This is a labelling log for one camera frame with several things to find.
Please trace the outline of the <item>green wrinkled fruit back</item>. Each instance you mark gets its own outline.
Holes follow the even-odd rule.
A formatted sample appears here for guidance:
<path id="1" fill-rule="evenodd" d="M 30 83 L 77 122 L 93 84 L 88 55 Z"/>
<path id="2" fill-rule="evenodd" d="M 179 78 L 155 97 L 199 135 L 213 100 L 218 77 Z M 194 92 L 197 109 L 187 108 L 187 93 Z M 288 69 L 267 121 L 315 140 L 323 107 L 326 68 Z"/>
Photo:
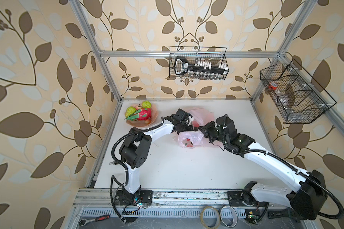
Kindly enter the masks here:
<path id="1" fill-rule="evenodd" d="M 152 107 L 152 104 L 149 101 L 144 101 L 144 102 L 142 102 L 141 105 L 143 108 L 151 108 Z"/>

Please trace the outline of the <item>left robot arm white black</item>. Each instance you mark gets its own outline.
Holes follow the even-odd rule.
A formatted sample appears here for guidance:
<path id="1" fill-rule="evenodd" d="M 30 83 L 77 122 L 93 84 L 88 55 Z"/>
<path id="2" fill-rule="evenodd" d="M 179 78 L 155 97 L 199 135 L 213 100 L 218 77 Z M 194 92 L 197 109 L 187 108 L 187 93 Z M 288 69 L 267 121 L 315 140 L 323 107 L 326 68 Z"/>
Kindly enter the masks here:
<path id="1" fill-rule="evenodd" d="M 170 116 L 162 117 L 161 122 L 146 129 L 132 128 L 111 148 L 115 165 L 123 167 L 125 181 L 120 182 L 115 175 L 110 178 L 112 205 L 137 206 L 152 202 L 152 191 L 141 190 L 139 168 L 146 162 L 154 141 L 171 133 L 196 131 L 193 116 L 181 109 Z"/>

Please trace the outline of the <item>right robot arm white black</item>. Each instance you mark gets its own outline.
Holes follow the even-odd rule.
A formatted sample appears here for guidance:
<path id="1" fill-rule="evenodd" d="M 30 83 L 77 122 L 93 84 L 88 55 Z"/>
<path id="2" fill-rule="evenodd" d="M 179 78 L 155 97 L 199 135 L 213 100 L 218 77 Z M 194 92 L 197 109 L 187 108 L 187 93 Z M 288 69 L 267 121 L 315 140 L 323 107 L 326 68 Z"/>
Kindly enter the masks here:
<path id="1" fill-rule="evenodd" d="M 250 198 L 289 207 L 308 220 L 315 220 L 317 216 L 344 217 L 343 205 L 326 188 L 325 178 L 319 171 L 299 168 L 271 153 L 250 136 L 240 134 L 228 115 L 198 129 L 210 143 L 221 142 L 228 152 L 258 164 L 285 184 L 275 187 L 251 182 L 246 187 Z"/>

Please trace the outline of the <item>pink plastic bag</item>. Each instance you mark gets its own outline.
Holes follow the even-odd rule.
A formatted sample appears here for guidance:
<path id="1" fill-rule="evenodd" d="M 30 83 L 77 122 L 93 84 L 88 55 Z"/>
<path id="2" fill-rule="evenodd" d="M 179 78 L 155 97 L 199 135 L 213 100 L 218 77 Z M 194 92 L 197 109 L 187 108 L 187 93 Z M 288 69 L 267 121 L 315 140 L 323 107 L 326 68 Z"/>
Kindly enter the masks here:
<path id="1" fill-rule="evenodd" d="M 187 111 L 192 115 L 191 122 L 193 130 L 182 131 L 174 138 L 181 148 L 196 148 L 196 147 L 214 147 L 209 143 L 209 140 L 204 137 L 203 133 L 198 129 L 211 121 L 214 121 L 214 113 L 205 108 L 192 108 Z"/>

